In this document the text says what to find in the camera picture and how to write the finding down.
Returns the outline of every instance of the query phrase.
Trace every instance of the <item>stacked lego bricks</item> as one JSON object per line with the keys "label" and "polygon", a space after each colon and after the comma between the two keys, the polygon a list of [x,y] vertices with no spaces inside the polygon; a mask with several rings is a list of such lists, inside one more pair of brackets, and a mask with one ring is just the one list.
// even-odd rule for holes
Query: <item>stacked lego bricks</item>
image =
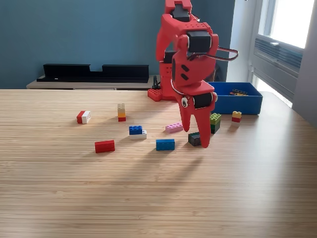
{"label": "stacked lego bricks", "polygon": [[126,121],[125,104],[118,104],[118,121]]}
{"label": "stacked lego bricks", "polygon": [[242,119],[242,113],[234,111],[232,113],[231,125],[239,127],[241,119]]}
{"label": "stacked lego bricks", "polygon": [[131,140],[145,140],[147,131],[143,130],[141,125],[131,125],[129,126],[129,138]]}
{"label": "stacked lego bricks", "polygon": [[220,114],[212,114],[210,116],[210,129],[211,133],[215,134],[220,128],[221,115]]}

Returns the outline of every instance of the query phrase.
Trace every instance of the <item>blue bin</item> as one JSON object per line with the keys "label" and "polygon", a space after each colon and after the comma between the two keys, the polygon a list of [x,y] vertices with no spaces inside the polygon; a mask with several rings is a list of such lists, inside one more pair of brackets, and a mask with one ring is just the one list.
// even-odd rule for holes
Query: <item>blue bin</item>
{"label": "blue bin", "polygon": [[[218,95],[218,101],[212,113],[232,114],[233,111],[242,114],[257,115],[261,112],[263,96],[251,83],[209,82]],[[247,96],[230,96],[233,89],[247,92]]]}

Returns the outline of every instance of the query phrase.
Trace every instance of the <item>red lego brick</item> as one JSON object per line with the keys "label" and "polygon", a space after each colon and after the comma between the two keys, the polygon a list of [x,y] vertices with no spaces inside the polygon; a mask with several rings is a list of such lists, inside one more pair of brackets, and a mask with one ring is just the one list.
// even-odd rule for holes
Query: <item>red lego brick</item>
{"label": "red lego brick", "polygon": [[96,153],[115,151],[114,140],[95,142]]}
{"label": "red lego brick", "polygon": [[233,122],[240,123],[241,119],[242,119],[242,118],[234,118],[234,117],[233,117],[233,118],[232,118],[232,121],[233,121]]}
{"label": "red lego brick", "polygon": [[84,113],[85,113],[85,111],[81,111],[80,114],[78,114],[78,116],[77,116],[77,123],[78,124],[82,124],[83,123],[82,116],[83,116]]}
{"label": "red lego brick", "polygon": [[118,121],[126,121],[126,118],[118,118]]}
{"label": "red lego brick", "polygon": [[162,90],[151,88],[148,90],[148,97],[156,102],[159,102],[160,100],[163,99]]}

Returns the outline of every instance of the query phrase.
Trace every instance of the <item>white lego brick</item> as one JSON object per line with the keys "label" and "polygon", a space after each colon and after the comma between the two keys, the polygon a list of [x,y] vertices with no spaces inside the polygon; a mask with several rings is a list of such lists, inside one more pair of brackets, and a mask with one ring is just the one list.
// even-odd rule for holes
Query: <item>white lego brick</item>
{"label": "white lego brick", "polygon": [[239,127],[239,126],[240,126],[240,123],[239,123],[239,122],[232,121],[232,122],[231,122],[231,125],[232,125],[232,126],[237,126],[237,127]]}
{"label": "white lego brick", "polygon": [[142,130],[142,135],[129,135],[130,140],[145,140],[147,138],[147,131]]}
{"label": "white lego brick", "polygon": [[85,111],[85,113],[81,117],[83,124],[87,124],[89,122],[90,118],[91,118],[90,111]]}

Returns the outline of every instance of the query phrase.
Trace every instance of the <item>lego brick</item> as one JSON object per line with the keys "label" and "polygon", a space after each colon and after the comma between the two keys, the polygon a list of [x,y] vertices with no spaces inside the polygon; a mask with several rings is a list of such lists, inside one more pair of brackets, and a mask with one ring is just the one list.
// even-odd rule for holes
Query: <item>lego brick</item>
{"label": "lego brick", "polygon": [[220,122],[216,125],[210,125],[211,133],[215,134],[220,129]]}
{"label": "lego brick", "polygon": [[162,150],[175,150],[174,139],[157,140],[157,151]]}
{"label": "lego brick", "polygon": [[161,89],[149,89],[148,97],[151,98],[155,102],[159,102],[163,99],[163,91]]}
{"label": "lego brick", "polygon": [[175,133],[175,132],[178,132],[178,131],[182,131],[184,128],[183,128],[183,124],[180,123],[180,122],[177,122],[177,123],[174,123],[172,125],[167,125],[165,127],[165,131],[167,133]]}
{"label": "lego brick", "polygon": [[91,119],[91,112],[85,111],[85,113],[82,115],[82,124],[87,124]]}
{"label": "lego brick", "polygon": [[125,113],[125,104],[118,104],[118,113]]}
{"label": "lego brick", "polygon": [[81,111],[78,116],[77,116],[77,123],[78,124],[82,124],[83,123],[83,119],[82,119],[82,116],[83,114],[85,113],[85,111]]}
{"label": "lego brick", "polygon": [[211,129],[215,129],[216,127],[220,128],[220,123],[221,123],[221,121],[219,121],[216,125],[210,124],[210,128]]}
{"label": "lego brick", "polygon": [[129,126],[130,135],[142,135],[142,126],[141,125],[131,125]]}
{"label": "lego brick", "polygon": [[125,113],[118,113],[118,117],[119,117],[119,118],[125,118],[126,115],[125,115]]}
{"label": "lego brick", "polygon": [[248,95],[247,92],[244,92],[244,91],[241,91],[241,90],[237,90],[237,89],[233,89],[232,92],[238,93],[238,94],[243,94],[243,95]]}
{"label": "lego brick", "polygon": [[118,118],[118,122],[126,121],[126,120],[127,120],[126,118]]}
{"label": "lego brick", "polygon": [[239,126],[240,126],[240,123],[239,123],[239,122],[232,121],[232,122],[231,122],[231,125],[232,125],[232,126],[237,126],[237,127],[239,127]]}
{"label": "lego brick", "polygon": [[232,113],[232,117],[233,117],[233,118],[241,118],[241,117],[242,117],[242,113],[241,113],[241,112],[236,112],[236,111],[234,111],[234,112]]}
{"label": "lego brick", "polygon": [[188,142],[189,142],[192,146],[199,146],[199,145],[201,145],[199,132],[189,134],[189,135],[188,135]]}
{"label": "lego brick", "polygon": [[145,140],[147,138],[147,131],[142,130],[142,134],[140,135],[129,135],[130,140]]}
{"label": "lego brick", "polygon": [[96,153],[115,151],[114,140],[95,142]]}
{"label": "lego brick", "polygon": [[220,120],[221,120],[221,115],[220,114],[213,113],[210,116],[210,124],[211,125],[216,125],[218,122],[220,122]]}
{"label": "lego brick", "polygon": [[234,118],[234,117],[232,117],[232,118],[231,118],[231,121],[240,123],[240,122],[241,122],[241,119],[242,119],[242,118]]}

